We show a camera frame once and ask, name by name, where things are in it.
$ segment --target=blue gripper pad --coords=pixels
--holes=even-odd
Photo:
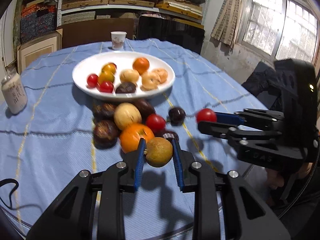
[[[176,171],[177,184],[180,188],[180,191],[182,191],[184,188],[182,164],[180,161],[176,141],[173,139],[171,143],[172,143],[172,147],[173,147],[173,164],[174,164],[174,169]]]
[[[218,113],[216,112],[217,122],[226,123],[231,125],[242,125],[244,124],[244,120],[242,120],[236,114],[227,114],[227,113]]]
[[[143,165],[144,165],[144,155],[143,152],[146,148],[146,140],[140,139],[139,146],[137,151],[139,152],[136,168],[134,170],[134,188],[137,191],[138,188],[141,185],[142,180],[142,171],[143,171]]]

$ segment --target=table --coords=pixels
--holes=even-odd
[[[126,40],[124,50],[159,57],[175,71],[172,89],[150,100],[161,116],[167,116],[171,106],[180,106],[187,114],[207,104],[226,113],[266,109],[218,67],[178,45],[156,39]],[[41,56],[21,75],[28,95],[24,111],[12,116],[6,103],[0,106],[0,180],[15,178],[20,184],[13,195],[18,210],[8,210],[2,203],[1,208],[24,234],[80,170],[99,172],[122,160],[119,143],[107,150],[93,146],[96,101],[74,85],[71,75],[81,60],[106,51],[111,51],[111,42]],[[238,161],[226,140],[200,134],[194,117],[168,129],[178,133],[181,149],[192,152],[196,160],[223,173],[237,170],[256,190],[264,190],[264,170]],[[11,188],[0,189],[6,203]],[[145,164],[139,191],[124,194],[123,203],[126,239],[192,238],[194,194],[179,191],[172,160],[157,169]]]

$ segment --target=picture frame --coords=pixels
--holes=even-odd
[[[62,46],[62,29],[53,31],[17,49],[18,73],[21,74],[33,61],[41,55],[60,50]]]

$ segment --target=white plate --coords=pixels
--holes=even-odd
[[[141,77],[137,82],[137,90],[134,94],[116,94],[115,92],[112,94],[102,93],[96,88],[87,87],[87,77],[90,74],[100,75],[103,65],[108,62],[113,62],[117,66],[114,82],[116,89],[121,83],[119,78],[120,72],[124,69],[132,69],[132,64],[138,57],[145,57],[149,60],[150,67],[148,71],[155,68],[164,68],[168,72],[167,81],[164,84],[159,85],[158,89],[142,91],[140,89]],[[94,98],[105,101],[129,102],[137,98],[151,98],[163,93],[168,88],[172,87],[175,80],[175,74],[173,69],[166,62],[157,57],[134,51],[110,51],[93,55],[78,63],[72,71],[72,78],[78,88]]]

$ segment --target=glass jar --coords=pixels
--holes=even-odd
[[[1,91],[12,114],[18,114],[25,108],[28,97],[15,69],[2,79]]]

